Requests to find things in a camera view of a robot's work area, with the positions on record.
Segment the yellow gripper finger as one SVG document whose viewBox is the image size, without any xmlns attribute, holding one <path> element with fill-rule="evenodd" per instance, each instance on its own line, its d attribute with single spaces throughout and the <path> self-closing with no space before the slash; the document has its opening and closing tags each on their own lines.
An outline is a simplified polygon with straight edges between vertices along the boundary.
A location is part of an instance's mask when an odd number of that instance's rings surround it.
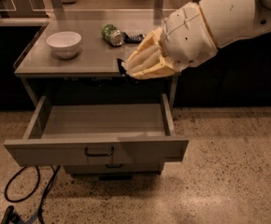
<svg viewBox="0 0 271 224">
<path fill-rule="evenodd" d="M 148 33 L 136 50 L 130 55 L 127 62 L 132 63 L 139 59 L 143 63 L 154 53 L 156 53 L 156 62 L 159 62 L 163 51 L 160 42 L 162 31 L 163 29 L 159 27 Z"/>
<path fill-rule="evenodd" d="M 137 49 L 122 66 L 127 75 L 135 79 L 169 77 L 176 73 L 174 63 L 163 56 L 159 45 Z"/>
</svg>

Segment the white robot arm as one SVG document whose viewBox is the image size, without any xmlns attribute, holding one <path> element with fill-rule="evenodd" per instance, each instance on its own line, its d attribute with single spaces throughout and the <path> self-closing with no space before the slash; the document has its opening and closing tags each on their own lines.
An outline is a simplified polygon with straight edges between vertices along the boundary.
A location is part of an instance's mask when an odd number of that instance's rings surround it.
<svg viewBox="0 0 271 224">
<path fill-rule="evenodd" d="M 238 40 L 270 32 L 271 0 L 189 2 L 150 32 L 121 68 L 135 79 L 169 77 Z"/>
</svg>

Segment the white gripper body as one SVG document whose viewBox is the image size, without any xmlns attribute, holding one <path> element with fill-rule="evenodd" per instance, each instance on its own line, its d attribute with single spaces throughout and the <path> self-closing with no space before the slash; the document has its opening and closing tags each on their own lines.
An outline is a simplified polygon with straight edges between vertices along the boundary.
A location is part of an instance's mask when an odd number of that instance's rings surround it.
<svg viewBox="0 0 271 224">
<path fill-rule="evenodd" d="M 168 16 L 162 30 L 161 44 L 178 72 L 197 67 L 218 52 L 202 10 L 193 2 Z"/>
</svg>

